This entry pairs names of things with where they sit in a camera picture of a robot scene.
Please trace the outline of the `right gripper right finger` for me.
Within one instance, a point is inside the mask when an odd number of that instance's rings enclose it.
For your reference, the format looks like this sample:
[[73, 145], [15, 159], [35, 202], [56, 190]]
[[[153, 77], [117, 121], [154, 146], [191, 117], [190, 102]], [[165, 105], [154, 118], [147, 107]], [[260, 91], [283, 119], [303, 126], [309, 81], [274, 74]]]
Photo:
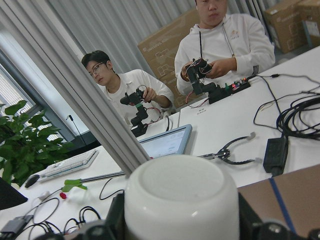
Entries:
[[263, 222], [238, 193], [240, 240], [290, 240], [291, 232], [275, 222]]

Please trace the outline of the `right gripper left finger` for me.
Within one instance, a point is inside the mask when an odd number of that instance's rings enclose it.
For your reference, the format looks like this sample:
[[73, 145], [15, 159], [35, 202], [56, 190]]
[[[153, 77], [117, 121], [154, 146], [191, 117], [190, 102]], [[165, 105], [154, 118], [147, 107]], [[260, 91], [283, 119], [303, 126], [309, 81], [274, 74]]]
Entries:
[[125, 218], [124, 218], [125, 194], [117, 194], [110, 205], [108, 214], [103, 223], [96, 223], [82, 235], [83, 240], [124, 240]]

